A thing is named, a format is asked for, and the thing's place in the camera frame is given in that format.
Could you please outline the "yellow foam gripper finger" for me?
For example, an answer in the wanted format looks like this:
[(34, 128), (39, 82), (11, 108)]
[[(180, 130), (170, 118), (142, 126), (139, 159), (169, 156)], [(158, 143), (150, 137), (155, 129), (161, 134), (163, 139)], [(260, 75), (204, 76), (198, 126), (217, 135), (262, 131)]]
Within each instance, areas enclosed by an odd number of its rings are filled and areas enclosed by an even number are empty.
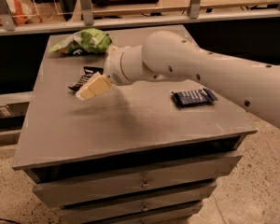
[(95, 73), (81, 88), (76, 92), (76, 98), (81, 101), (88, 100), (111, 89), (111, 81), (100, 73)]

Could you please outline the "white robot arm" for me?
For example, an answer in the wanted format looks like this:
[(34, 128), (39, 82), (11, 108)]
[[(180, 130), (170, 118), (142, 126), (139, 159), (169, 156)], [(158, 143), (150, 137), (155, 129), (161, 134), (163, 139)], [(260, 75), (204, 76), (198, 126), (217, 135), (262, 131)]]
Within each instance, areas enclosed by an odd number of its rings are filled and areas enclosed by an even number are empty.
[(157, 31), (135, 47), (111, 50), (104, 72), (77, 92), (84, 101), (113, 85), (136, 81), (193, 80), (280, 129), (280, 65), (201, 49), (193, 38)]

